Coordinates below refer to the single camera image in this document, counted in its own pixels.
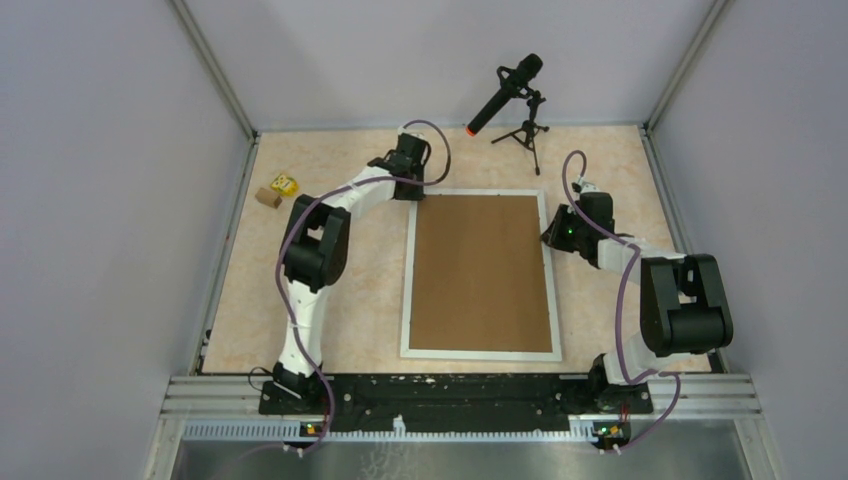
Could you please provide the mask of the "small brown cardboard block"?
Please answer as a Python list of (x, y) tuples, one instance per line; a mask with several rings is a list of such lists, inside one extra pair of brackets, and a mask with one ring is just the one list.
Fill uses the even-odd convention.
[(259, 188), (254, 197), (260, 204), (273, 209), (277, 209), (282, 203), (282, 197), (277, 191), (264, 187)]

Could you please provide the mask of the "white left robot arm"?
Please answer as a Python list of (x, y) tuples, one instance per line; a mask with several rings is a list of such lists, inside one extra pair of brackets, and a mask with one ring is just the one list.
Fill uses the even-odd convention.
[(295, 200), (276, 270), (288, 313), (286, 336), (270, 382), (295, 412), (308, 413), (320, 401), (323, 323), (329, 294), (347, 265), (353, 221), (386, 201), (423, 199), (430, 152), (422, 135), (402, 130), (393, 149), (349, 182)]

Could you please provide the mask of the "black mini tripod stand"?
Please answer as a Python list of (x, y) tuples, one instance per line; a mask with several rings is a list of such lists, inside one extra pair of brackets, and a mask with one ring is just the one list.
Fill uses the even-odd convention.
[(541, 168), (539, 165), (539, 158), (536, 148), (536, 136), (540, 132), (548, 132), (550, 130), (549, 126), (543, 126), (537, 123), (537, 114), (539, 107), (545, 101), (546, 99), (541, 95), (541, 93), (538, 90), (534, 90), (527, 96), (526, 100), (526, 104), (529, 109), (528, 118), (522, 122), (519, 128), (512, 130), (491, 141), (491, 144), (497, 144), (506, 139), (515, 140), (520, 146), (522, 146), (525, 150), (529, 151), (532, 154), (534, 162), (534, 173), (536, 176), (541, 175)]

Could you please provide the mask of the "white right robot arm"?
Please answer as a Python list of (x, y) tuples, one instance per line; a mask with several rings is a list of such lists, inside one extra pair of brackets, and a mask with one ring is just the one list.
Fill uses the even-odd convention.
[(664, 250), (614, 231), (613, 199), (583, 193), (558, 206), (540, 240), (575, 253), (591, 266), (620, 275), (614, 318), (615, 348), (599, 355), (597, 378), (586, 385), (589, 404), (612, 412), (626, 385), (643, 382), (686, 355), (728, 346), (734, 326), (717, 259)]

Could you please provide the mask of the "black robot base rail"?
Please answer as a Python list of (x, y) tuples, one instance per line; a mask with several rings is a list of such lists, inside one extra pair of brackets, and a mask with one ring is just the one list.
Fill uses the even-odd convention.
[(651, 414), (646, 384), (611, 385), (600, 374), (337, 374), (292, 394), (268, 380), (258, 411), (328, 420), (333, 433), (565, 432), (578, 415)]

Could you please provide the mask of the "black shotgun microphone orange tip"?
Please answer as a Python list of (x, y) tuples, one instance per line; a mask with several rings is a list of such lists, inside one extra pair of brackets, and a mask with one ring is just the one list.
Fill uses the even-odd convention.
[(544, 63), (535, 53), (528, 54), (515, 68), (500, 66), (496, 70), (499, 89), (467, 124), (466, 133), (476, 136), (513, 99), (541, 99), (541, 94), (529, 83), (541, 71)]

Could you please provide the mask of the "yellow toy cube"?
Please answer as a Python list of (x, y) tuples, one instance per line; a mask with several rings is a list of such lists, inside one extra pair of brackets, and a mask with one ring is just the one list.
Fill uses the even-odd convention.
[(291, 176), (280, 173), (269, 184), (272, 191), (281, 197), (293, 197), (299, 191), (298, 182)]

